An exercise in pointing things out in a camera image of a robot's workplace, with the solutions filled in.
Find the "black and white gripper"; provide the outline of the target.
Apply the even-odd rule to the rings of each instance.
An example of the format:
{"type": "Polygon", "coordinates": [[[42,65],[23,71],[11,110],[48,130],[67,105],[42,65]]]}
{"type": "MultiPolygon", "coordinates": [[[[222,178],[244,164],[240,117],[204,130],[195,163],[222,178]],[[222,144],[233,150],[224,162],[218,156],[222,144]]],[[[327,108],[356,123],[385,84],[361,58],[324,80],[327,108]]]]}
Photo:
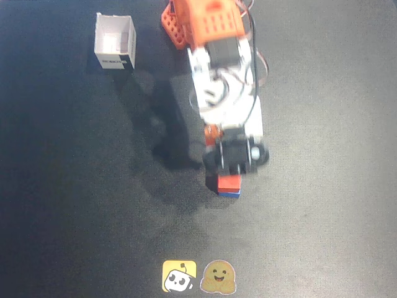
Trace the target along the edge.
{"type": "Polygon", "coordinates": [[[205,169],[218,176],[239,176],[258,172],[258,144],[253,138],[226,139],[217,125],[204,127],[205,147],[203,155],[205,169]]]}

